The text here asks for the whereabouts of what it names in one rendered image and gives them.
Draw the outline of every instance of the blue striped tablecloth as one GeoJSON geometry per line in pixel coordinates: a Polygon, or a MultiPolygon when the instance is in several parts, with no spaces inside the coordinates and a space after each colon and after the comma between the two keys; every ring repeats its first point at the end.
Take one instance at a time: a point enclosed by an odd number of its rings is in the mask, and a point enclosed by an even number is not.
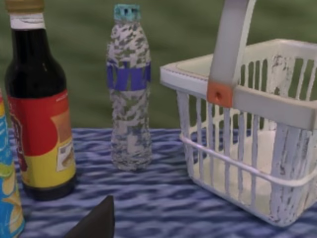
{"type": "Polygon", "coordinates": [[[110,133],[73,131],[79,178],[73,194],[35,202],[21,192],[26,219],[21,238],[62,238],[110,194],[115,199],[116,238],[317,237],[317,205],[291,227],[275,228],[193,184],[179,130],[152,130],[153,162],[136,174],[112,165],[110,133]]]}

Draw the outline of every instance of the black object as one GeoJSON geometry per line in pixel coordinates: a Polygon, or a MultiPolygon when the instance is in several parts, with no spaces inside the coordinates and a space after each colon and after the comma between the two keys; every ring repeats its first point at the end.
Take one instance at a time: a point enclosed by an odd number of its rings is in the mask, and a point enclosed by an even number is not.
{"type": "Polygon", "coordinates": [[[107,196],[64,238],[113,238],[114,223],[113,196],[107,196]]]}
{"type": "MultiPolygon", "coordinates": [[[[5,74],[7,95],[18,99],[50,97],[66,90],[62,67],[53,58],[45,29],[12,29],[13,60],[5,74]]],[[[55,200],[70,194],[76,176],[63,184],[35,188],[23,183],[26,194],[36,200],[55,200]]]]}

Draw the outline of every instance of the dark liquid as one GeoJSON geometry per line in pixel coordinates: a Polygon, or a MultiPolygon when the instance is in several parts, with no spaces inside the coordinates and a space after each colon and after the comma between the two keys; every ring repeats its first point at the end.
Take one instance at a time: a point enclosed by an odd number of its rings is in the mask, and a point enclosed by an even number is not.
{"type": "MultiPolygon", "coordinates": [[[[50,53],[45,29],[12,30],[13,60],[5,75],[5,90],[14,98],[44,98],[66,89],[66,77],[50,53]]],[[[36,200],[64,197],[75,187],[76,176],[56,187],[34,188],[23,184],[36,200]]]]}

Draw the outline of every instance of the blue can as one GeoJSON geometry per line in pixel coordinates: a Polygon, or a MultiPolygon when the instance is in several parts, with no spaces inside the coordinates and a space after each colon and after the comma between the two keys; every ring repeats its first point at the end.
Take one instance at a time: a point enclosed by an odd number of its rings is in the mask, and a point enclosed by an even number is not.
{"type": "Polygon", "coordinates": [[[0,91],[0,238],[17,237],[24,223],[0,91]]]}

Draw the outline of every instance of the red and yellow label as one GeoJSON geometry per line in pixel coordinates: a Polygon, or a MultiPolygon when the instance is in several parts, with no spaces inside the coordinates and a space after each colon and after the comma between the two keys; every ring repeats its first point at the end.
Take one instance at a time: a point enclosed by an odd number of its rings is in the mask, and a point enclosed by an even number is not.
{"type": "Polygon", "coordinates": [[[48,188],[70,180],[76,165],[67,91],[8,102],[23,182],[48,188]]]}

